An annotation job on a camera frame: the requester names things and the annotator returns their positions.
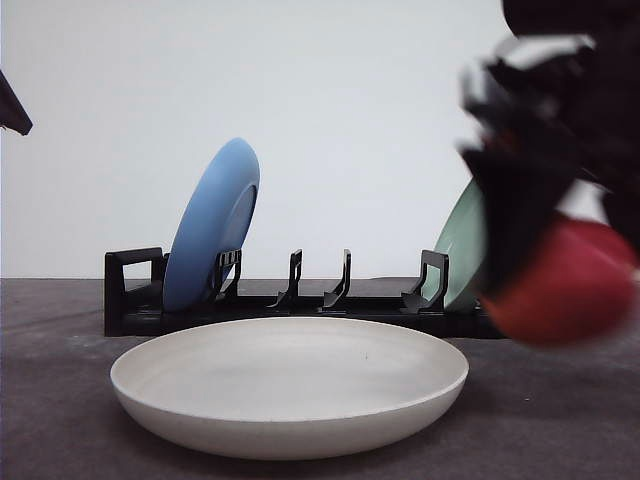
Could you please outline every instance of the white plate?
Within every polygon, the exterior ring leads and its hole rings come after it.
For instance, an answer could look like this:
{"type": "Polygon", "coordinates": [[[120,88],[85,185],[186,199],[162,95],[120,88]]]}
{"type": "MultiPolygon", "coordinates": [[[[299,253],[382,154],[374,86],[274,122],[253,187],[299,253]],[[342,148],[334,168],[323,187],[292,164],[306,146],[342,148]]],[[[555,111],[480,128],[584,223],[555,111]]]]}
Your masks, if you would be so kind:
{"type": "Polygon", "coordinates": [[[381,447],[451,406],[468,373],[447,342],[338,318],[263,318],[165,335],[111,368],[151,432],[230,457],[293,460],[381,447]]]}

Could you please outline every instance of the black dish rack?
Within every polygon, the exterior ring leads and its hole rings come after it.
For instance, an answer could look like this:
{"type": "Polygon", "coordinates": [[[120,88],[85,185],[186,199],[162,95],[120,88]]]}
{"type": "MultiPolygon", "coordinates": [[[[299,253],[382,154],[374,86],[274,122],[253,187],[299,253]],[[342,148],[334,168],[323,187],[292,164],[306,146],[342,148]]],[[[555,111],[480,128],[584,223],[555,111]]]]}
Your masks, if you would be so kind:
{"type": "Polygon", "coordinates": [[[423,250],[420,278],[399,296],[350,296],[351,252],[344,250],[342,278],[323,295],[300,295],[302,250],[289,258],[289,279],[285,291],[273,295],[241,295],[238,282],[242,272],[242,250],[218,254],[212,272],[218,286],[206,300],[179,312],[162,307],[163,278],[170,254],[161,248],[110,252],[105,255],[104,334],[106,336],[158,336],[212,323],[260,317],[344,317],[399,325],[431,335],[468,338],[504,338],[478,306],[469,314],[444,311],[449,278],[447,255],[423,250]],[[151,262],[151,279],[141,287],[127,290],[124,266],[151,262]],[[432,299],[421,294],[428,267],[439,271],[439,288],[432,299]],[[234,269],[224,282],[224,272],[234,269]]]}

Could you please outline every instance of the gray surface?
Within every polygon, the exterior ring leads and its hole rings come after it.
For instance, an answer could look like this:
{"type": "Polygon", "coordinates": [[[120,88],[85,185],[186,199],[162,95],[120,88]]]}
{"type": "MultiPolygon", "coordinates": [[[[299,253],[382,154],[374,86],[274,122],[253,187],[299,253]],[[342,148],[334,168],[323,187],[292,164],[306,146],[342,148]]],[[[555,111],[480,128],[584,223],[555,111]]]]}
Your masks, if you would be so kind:
{"type": "Polygon", "coordinates": [[[471,373],[430,428],[349,457],[247,462],[174,446],[120,408],[109,368],[145,339],[102,336],[101,288],[91,280],[2,282],[3,479],[640,478],[638,328],[580,352],[452,340],[471,373]]]}

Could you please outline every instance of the red object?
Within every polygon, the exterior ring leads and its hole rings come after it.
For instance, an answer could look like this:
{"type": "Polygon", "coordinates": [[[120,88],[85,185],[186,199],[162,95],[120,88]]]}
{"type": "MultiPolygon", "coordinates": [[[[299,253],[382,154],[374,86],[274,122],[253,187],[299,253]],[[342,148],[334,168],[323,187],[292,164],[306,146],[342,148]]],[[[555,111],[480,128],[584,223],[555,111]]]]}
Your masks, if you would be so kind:
{"type": "Polygon", "coordinates": [[[558,216],[528,266],[497,298],[481,296],[506,335],[539,346],[604,335],[633,304],[633,248],[607,225],[558,216]]]}

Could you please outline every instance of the green plate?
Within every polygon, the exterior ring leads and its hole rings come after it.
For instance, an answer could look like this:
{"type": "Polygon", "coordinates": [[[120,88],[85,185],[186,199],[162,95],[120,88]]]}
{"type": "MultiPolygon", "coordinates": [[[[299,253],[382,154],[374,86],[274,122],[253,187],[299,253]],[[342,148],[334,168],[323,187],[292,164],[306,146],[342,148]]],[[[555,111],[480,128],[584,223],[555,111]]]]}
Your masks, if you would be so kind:
{"type": "MultiPolygon", "coordinates": [[[[485,226],[483,198],[474,180],[458,199],[445,224],[434,250],[449,255],[449,288],[444,297],[444,308],[451,312],[466,313],[476,306],[472,292],[485,255],[485,226]]],[[[422,296],[431,299],[438,291],[438,269],[429,267],[422,296]]]]}

